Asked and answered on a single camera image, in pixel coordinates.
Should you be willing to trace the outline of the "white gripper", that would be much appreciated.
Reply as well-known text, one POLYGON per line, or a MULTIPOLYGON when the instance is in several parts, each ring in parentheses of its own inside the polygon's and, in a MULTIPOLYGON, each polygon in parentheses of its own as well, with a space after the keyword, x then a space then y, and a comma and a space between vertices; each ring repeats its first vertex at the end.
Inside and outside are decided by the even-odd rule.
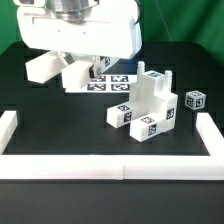
POLYGON ((129 59, 142 46, 138 0, 13 0, 35 49, 129 59))

